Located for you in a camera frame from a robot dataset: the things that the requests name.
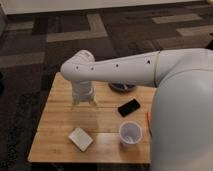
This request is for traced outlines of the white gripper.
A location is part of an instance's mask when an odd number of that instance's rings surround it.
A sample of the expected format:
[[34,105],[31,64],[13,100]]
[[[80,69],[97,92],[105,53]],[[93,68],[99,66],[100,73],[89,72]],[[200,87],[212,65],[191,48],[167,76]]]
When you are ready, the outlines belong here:
[[94,88],[91,81],[72,83],[72,107],[76,107],[79,102],[89,101],[89,104],[93,107],[98,107],[97,102],[94,98]]

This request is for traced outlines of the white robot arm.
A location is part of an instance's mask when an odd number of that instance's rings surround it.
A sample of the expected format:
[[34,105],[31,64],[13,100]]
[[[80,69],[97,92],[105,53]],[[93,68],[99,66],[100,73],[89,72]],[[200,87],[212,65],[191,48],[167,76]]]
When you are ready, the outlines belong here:
[[150,171],[213,171],[213,50],[159,50],[96,61],[80,50],[60,68],[84,97],[93,81],[156,89]]

